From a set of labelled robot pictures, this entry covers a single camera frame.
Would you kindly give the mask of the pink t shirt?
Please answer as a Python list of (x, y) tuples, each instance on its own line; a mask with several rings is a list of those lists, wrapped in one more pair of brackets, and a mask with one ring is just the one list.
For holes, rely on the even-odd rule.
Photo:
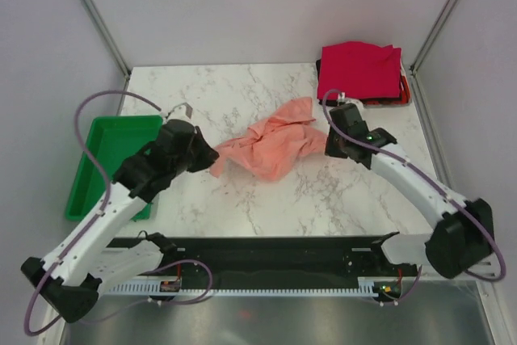
[(209, 172), (218, 178), (231, 161), (258, 179), (278, 181), (292, 170), (296, 160), (324, 153), (327, 135), (312, 126), (314, 121), (313, 100), (292, 99), (249, 126), (243, 136), (219, 144), (219, 158)]

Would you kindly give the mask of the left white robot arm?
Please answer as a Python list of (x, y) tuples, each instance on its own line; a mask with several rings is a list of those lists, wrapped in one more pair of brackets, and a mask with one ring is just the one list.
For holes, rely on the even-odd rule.
[(155, 140), (124, 159), (99, 202), (70, 235), (42, 259), (30, 257), (22, 273), (60, 318), (74, 323), (117, 284), (155, 270), (168, 275), (177, 266), (177, 246), (160, 233), (102, 261), (101, 254), (116, 234), (183, 172), (206, 170), (219, 154), (200, 128), (169, 120)]

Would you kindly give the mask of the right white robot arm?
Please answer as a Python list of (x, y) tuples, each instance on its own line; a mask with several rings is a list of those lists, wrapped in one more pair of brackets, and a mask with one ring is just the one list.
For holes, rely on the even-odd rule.
[(491, 207), (468, 200), (418, 168), (383, 128), (370, 129), (353, 103), (326, 109), (326, 155), (350, 158), (395, 187), (425, 218), (429, 234), (394, 234), (370, 254), (372, 270), (388, 275), (399, 264), (427, 265), (454, 279), (494, 251)]

